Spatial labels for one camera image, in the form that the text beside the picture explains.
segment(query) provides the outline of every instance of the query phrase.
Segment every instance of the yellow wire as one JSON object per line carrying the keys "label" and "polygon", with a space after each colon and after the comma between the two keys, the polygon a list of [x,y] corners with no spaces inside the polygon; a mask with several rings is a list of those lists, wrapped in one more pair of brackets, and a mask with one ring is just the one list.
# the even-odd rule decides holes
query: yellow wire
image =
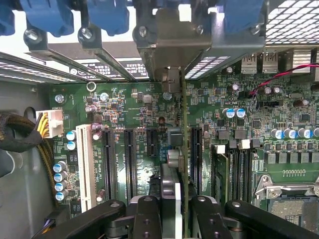
{"label": "yellow wire", "polygon": [[45,119],[44,119],[44,121],[43,121],[43,123],[42,123],[42,126],[41,126],[41,128],[40,128],[40,131],[39,131],[41,135],[42,135],[44,129],[46,128],[48,121],[49,121],[48,118],[45,118]]}
{"label": "yellow wire", "polygon": [[44,113],[44,114],[42,115],[42,117],[41,117],[41,119],[40,119],[39,126],[38,126],[38,128],[36,129],[37,131],[40,131],[40,129],[41,129],[41,127],[42,127],[42,123],[43,123],[44,119],[45,119],[47,116],[48,116],[47,113]]}
{"label": "yellow wire", "polygon": [[49,131],[49,128],[45,128],[44,131],[42,132],[42,138],[45,136],[45,134]]}

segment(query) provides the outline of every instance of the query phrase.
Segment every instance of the electrolytic capacitor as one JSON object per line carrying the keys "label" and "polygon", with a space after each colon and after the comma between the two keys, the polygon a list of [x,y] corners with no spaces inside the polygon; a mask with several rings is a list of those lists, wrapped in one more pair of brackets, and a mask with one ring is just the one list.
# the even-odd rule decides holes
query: electrolytic capacitor
{"label": "electrolytic capacitor", "polygon": [[223,109],[223,115],[226,117],[226,118],[233,118],[235,116],[235,111],[234,109],[230,109],[230,108],[225,108]]}
{"label": "electrolytic capacitor", "polygon": [[274,86],[274,87],[272,88],[272,92],[273,92],[273,94],[278,94],[278,93],[280,93],[280,88],[277,87],[277,86]]}
{"label": "electrolytic capacitor", "polygon": [[270,95],[271,94],[271,88],[270,87],[261,87],[258,89],[259,95]]}
{"label": "electrolytic capacitor", "polygon": [[284,130],[284,136],[286,138],[296,138],[296,131],[290,128]]}
{"label": "electrolytic capacitor", "polygon": [[315,128],[313,130],[313,135],[314,135],[314,137],[319,137],[319,128]]}
{"label": "electrolytic capacitor", "polygon": [[62,182],[63,179],[66,178],[67,175],[68,175],[67,172],[62,171],[60,173],[56,173],[54,175],[53,179],[54,179],[55,182],[60,183],[60,182]]}
{"label": "electrolytic capacitor", "polygon": [[101,131],[97,131],[93,134],[93,139],[94,140],[99,140],[102,137],[102,132]]}
{"label": "electrolytic capacitor", "polygon": [[301,128],[298,130],[298,136],[302,138],[310,138],[311,132],[310,129]]}
{"label": "electrolytic capacitor", "polygon": [[60,173],[66,168],[66,163],[64,161],[59,161],[53,165],[53,171],[55,173]]}
{"label": "electrolytic capacitor", "polygon": [[76,131],[72,130],[70,132],[67,132],[65,137],[68,141],[74,141],[76,139]]}
{"label": "electrolytic capacitor", "polygon": [[235,108],[235,116],[238,118],[243,118],[246,115],[246,111],[242,108]]}
{"label": "electrolytic capacitor", "polygon": [[103,125],[101,123],[92,123],[91,124],[91,130],[101,130],[103,128]]}
{"label": "electrolytic capacitor", "polygon": [[76,149],[76,142],[70,141],[66,144],[66,148],[70,151]]}
{"label": "electrolytic capacitor", "polygon": [[310,90],[312,92],[319,92],[319,84],[311,85]]}
{"label": "electrolytic capacitor", "polygon": [[97,107],[95,105],[88,105],[85,107],[85,112],[86,113],[94,113],[96,112]]}
{"label": "electrolytic capacitor", "polygon": [[227,91],[232,92],[232,91],[237,91],[237,90],[239,90],[239,85],[236,83],[227,86]]}
{"label": "electrolytic capacitor", "polygon": [[69,191],[67,189],[63,189],[61,192],[55,194],[55,199],[58,201],[63,201],[69,195]]}
{"label": "electrolytic capacitor", "polygon": [[270,131],[270,136],[272,138],[275,138],[275,139],[282,139],[282,136],[283,135],[283,132],[279,129],[273,129],[272,131]]}
{"label": "electrolytic capacitor", "polygon": [[96,197],[97,202],[101,202],[105,197],[105,190],[101,189],[98,193],[98,196]]}
{"label": "electrolytic capacitor", "polygon": [[55,184],[54,189],[57,192],[61,192],[63,189],[66,188],[67,184],[68,182],[66,180],[62,180],[61,182]]}
{"label": "electrolytic capacitor", "polygon": [[295,100],[293,103],[294,107],[305,107],[309,105],[309,101],[307,100]]}

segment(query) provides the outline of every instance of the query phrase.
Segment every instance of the pcie slot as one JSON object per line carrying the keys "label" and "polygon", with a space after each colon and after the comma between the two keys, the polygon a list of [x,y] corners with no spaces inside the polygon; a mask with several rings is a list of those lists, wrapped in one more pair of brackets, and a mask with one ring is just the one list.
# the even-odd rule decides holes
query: pcie slot
{"label": "pcie slot", "polygon": [[116,199],[117,177],[113,129],[105,129],[102,131],[102,153],[104,160],[105,199]]}
{"label": "pcie slot", "polygon": [[203,168],[203,136],[202,128],[192,127],[191,128],[191,176],[194,180],[197,194],[202,194],[202,168]]}
{"label": "pcie slot", "polygon": [[148,156],[156,158],[158,155],[158,131],[156,128],[147,128],[146,130]]}
{"label": "pcie slot", "polygon": [[128,204],[137,195],[136,143],[134,129],[124,130],[126,190]]}
{"label": "pcie slot", "polygon": [[76,143],[79,163],[81,209],[85,212],[96,206],[95,172],[92,131],[89,124],[76,126]]}

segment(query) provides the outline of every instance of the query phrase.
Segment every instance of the screw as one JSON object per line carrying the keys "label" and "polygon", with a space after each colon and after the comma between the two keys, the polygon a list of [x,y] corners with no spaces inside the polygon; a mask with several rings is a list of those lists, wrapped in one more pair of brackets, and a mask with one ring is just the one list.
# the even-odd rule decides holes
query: screw
{"label": "screw", "polygon": [[140,26],[139,32],[141,37],[146,37],[146,32],[147,32],[146,27]]}
{"label": "screw", "polygon": [[260,25],[260,24],[257,24],[257,25],[255,25],[255,26],[253,26],[253,27],[250,28],[250,33],[251,33],[252,35],[256,35],[257,33],[260,32],[260,29],[261,29],[261,25]]}
{"label": "screw", "polygon": [[54,97],[54,100],[55,100],[55,102],[57,102],[57,103],[63,103],[63,101],[64,101],[64,96],[63,95],[56,95],[55,97]]}
{"label": "screw", "polygon": [[112,208],[116,208],[116,207],[118,207],[119,205],[120,205],[120,204],[118,204],[118,203],[112,203],[112,204],[111,204],[111,207],[112,207]]}
{"label": "screw", "polygon": [[204,198],[204,197],[198,197],[197,198],[200,202],[205,202],[206,201],[206,198]]}
{"label": "screw", "polygon": [[241,206],[240,203],[237,203],[237,202],[232,202],[232,204],[235,208],[239,208]]}
{"label": "screw", "polygon": [[201,35],[203,34],[203,31],[204,31],[204,27],[203,25],[198,25],[198,27],[196,28],[196,32]]}
{"label": "screw", "polygon": [[82,28],[82,29],[81,29],[81,32],[82,32],[82,35],[83,35],[86,39],[91,39],[92,36],[93,36],[92,32],[91,32],[89,29],[87,29],[87,28]]}
{"label": "screw", "polygon": [[36,34],[36,32],[35,31],[33,31],[33,30],[25,30],[25,32],[24,32],[24,34],[25,34],[25,36],[27,37],[27,38],[29,38],[30,40],[32,40],[32,41],[36,41],[38,38],[39,38],[39,36]]}

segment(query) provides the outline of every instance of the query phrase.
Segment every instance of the cable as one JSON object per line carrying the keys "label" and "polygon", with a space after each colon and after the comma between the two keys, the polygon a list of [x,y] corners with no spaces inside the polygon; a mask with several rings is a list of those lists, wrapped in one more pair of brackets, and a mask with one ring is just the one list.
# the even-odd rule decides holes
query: cable
{"label": "cable", "polygon": [[285,75],[288,75],[290,73],[292,73],[294,70],[298,70],[298,69],[302,69],[302,68],[306,68],[306,67],[319,67],[319,63],[310,63],[310,64],[304,64],[304,65],[300,65],[300,66],[297,66],[295,68],[292,68],[292,69],[289,69],[288,71],[285,71],[283,73],[279,73],[277,75],[275,75],[274,77],[266,80],[265,82],[263,83],[260,83],[253,91],[249,92],[250,95],[255,95],[257,94],[257,91],[260,87],[263,87],[265,85],[267,85],[268,83],[270,83],[273,79],[275,78],[278,78],[278,77],[281,77],[281,76],[285,76]]}

